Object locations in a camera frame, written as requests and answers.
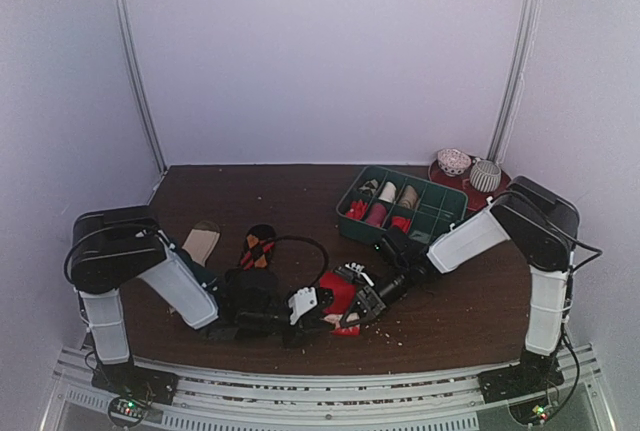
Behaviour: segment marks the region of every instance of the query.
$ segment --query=divided organizer tray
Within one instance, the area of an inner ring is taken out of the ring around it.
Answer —
[[[378,181],[379,186],[376,193],[373,196],[367,196],[359,192],[358,188],[371,179]],[[396,196],[393,203],[379,199],[382,188],[387,181],[391,181],[396,186]],[[413,186],[418,193],[419,198],[414,209],[404,208],[397,204],[407,185]],[[346,216],[351,203],[358,200],[362,200],[368,206],[362,220]],[[380,203],[387,209],[387,216],[381,227],[372,226],[364,221],[375,203]],[[401,216],[411,219],[411,227],[407,233],[411,239],[430,244],[440,235],[448,232],[451,223],[460,221],[464,217],[466,208],[467,195],[462,191],[380,166],[367,166],[342,197],[336,211],[338,212],[340,234],[361,243],[374,244],[378,242],[391,226],[391,218]]]

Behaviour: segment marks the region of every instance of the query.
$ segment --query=white panel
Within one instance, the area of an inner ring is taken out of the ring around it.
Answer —
[[[82,212],[157,179],[111,0],[0,0],[0,428],[36,429],[62,344],[82,334],[62,277]]]
[[[542,0],[505,163],[573,200],[604,249],[576,277],[571,330],[598,352],[619,429],[640,429],[639,29],[640,0]]]
[[[167,160],[487,152],[521,0],[128,0]]]

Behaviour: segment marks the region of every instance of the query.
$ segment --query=red placemat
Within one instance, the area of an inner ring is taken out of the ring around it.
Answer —
[[[467,203],[467,214],[475,213],[476,211],[484,208],[487,205],[487,198],[489,196],[494,197],[507,189],[507,184],[511,181],[511,177],[503,170],[502,178],[500,179],[500,186],[493,193],[481,193],[476,190],[469,182],[469,175],[471,174],[471,167],[467,169],[460,176],[454,178],[444,174],[444,171],[438,166],[438,161],[434,161],[429,166],[429,179],[436,184],[442,184],[453,189],[459,189],[467,195],[469,202]]]

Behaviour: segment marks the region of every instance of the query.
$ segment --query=beige sock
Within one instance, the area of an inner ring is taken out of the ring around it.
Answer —
[[[200,221],[196,224],[182,247],[191,255],[196,263],[204,266],[220,239],[220,228],[211,221]]]

